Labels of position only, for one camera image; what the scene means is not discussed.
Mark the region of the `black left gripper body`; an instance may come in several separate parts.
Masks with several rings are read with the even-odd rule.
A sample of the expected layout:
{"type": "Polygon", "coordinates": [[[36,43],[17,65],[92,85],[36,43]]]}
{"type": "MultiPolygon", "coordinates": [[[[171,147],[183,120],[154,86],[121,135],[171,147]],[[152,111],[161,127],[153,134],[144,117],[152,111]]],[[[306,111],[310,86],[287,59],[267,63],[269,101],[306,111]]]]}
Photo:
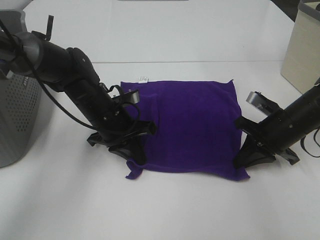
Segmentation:
{"type": "Polygon", "coordinates": [[[87,142],[93,147],[97,144],[114,148],[127,145],[131,140],[144,135],[154,135],[157,127],[153,121],[142,120],[139,109],[130,114],[126,109],[115,112],[111,118],[103,121],[106,126],[100,126],[91,134],[87,142]]]}

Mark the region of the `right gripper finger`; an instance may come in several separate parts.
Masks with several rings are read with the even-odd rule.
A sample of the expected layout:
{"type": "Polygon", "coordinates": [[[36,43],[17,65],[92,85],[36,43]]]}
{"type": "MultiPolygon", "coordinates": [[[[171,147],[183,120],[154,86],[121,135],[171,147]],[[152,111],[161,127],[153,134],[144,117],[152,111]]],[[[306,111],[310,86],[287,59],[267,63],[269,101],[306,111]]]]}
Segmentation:
{"type": "Polygon", "coordinates": [[[235,168],[247,168],[253,166],[257,161],[257,145],[251,135],[247,135],[243,146],[233,159],[235,168]]]}
{"type": "Polygon", "coordinates": [[[257,146],[256,156],[257,156],[257,161],[253,166],[260,165],[260,164],[273,163],[276,160],[275,156],[272,153],[265,151],[263,148],[258,146],[257,146]]]}

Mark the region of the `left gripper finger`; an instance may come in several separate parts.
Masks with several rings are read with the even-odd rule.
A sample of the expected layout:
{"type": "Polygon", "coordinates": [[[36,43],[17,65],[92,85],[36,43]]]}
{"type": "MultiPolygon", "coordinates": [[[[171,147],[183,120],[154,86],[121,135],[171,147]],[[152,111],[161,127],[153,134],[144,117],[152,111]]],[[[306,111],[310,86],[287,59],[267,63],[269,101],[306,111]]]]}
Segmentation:
{"type": "Polygon", "coordinates": [[[130,142],[131,158],[140,166],[145,165],[147,157],[144,146],[139,138],[134,138],[130,142]]]}
{"type": "Polygon", "coordinates": [[[108,148],[108,151],[125,160],[134,159],[135,157],[134,152],[128,145],[111,146],[108,148]]]}

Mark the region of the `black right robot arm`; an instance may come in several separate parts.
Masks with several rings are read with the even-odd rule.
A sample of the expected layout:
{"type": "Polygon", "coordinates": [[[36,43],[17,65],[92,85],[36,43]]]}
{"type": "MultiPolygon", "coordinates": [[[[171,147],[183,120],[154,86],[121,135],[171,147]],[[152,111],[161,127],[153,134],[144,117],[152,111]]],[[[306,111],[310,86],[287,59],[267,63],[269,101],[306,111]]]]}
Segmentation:
{"type": "Polygon", "coordinates": [[[234,124],[246,133],[246,139],[233,159],[235,168],[272,163],[279,155],[291,165],[299,162],[297,154],[290,149],[314,130],[320,128],[320,83],[315,85],[285,109],[252,91],[246,101],[266,115],[259,123],[243,116],[234,124]]]}

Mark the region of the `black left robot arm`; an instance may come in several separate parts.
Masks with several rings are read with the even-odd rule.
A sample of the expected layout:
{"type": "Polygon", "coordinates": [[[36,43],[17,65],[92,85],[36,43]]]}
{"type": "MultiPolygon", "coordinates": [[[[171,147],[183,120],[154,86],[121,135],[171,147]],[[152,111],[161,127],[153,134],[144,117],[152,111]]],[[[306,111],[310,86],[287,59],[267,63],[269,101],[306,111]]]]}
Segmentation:
{"type": "Polygon", "coordinates": [[[93,130],[87,142],[104,145],[109,152],[144,165],[147,161],[141,136],[153,135],[153,121],[131,117],[127,106],[137,108],[137,90],[101,82],[88,56],[77,47],[62,48],[51,42],[53,16],[46,33],[10,32],[0,25],[0,59],[15,74],[37,80],[43,91],[65,93],[86,118],[83,125],[93,130]]]}

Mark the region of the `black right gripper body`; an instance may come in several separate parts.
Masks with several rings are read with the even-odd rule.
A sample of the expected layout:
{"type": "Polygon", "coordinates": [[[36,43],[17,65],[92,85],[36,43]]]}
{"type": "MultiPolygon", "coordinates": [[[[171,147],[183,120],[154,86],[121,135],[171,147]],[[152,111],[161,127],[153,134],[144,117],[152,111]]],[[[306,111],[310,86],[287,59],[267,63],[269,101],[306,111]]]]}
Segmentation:
{"type": "Polygon", "coordinates": [[[272,113],[264,120],[256,123],[243,116],[234,121],[235,127],[253,137],[256,145],[265,151],[279,155],[291,165],[300,161],[297,154],[290,149],[297,137],[293,134],[293,122],[283,109],[272,113]]]}

